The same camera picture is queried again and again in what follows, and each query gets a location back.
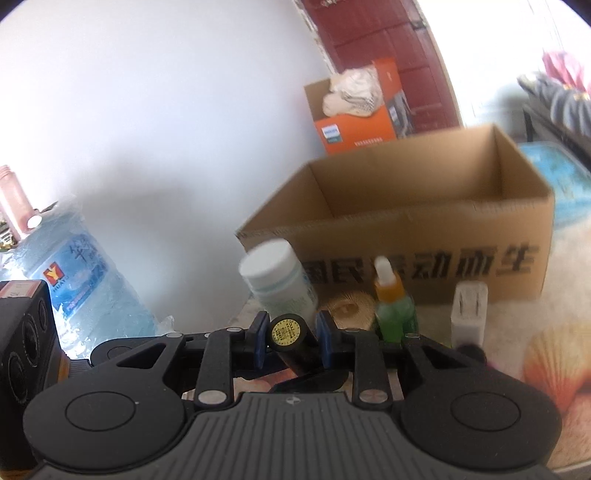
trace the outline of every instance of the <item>white pill bottle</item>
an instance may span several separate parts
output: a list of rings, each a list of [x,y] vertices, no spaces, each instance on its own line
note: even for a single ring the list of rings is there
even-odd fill
[[[239,272],[271,320],[295,313],[315,330],[318,296],[295,254],[287,240],[268,240],[244,256]]]

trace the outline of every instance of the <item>camera lens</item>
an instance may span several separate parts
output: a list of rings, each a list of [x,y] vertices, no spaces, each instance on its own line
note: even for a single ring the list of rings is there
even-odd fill
[[[22,361],[15,353],[8,360],[8,382],[15,398],[19,403],[27,401],[27,377]]]
[[[39,360],[39,339],[33,317],[30,314],[25,317],[25,321],[22,323],[22,342],[25,346],[27,359],[35,367]]]
[[[39,325],[44,332],[47,330],[47,307],[43,300],[39,302]]]

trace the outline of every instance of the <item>pink sticker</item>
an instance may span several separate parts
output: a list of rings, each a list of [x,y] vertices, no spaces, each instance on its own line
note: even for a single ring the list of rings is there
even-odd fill
[[[29,297],[31,299],[40,284],[41,280],[12,280],[0,290],[0,299],[13,299],[16,297]]]

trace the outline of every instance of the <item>blue plastic package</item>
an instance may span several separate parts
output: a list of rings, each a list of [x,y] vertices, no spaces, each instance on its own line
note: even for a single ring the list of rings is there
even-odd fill
[[[101,250],[79,209],[58,204],[3,260],[3,280],[44,280],[70,358],[88,358],[112,338],[154,336],[154,316]]]
[[[554,190],[554,229],[591,213],[591,173],[573,154],[553,142],[525,143],[519,148]]]

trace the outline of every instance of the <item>pink bottle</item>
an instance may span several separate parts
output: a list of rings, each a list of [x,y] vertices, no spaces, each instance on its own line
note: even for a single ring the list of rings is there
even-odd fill
[[[25,238],[41,220],[17,176],[7,165],[0,167],[0,210],[17,242]]]

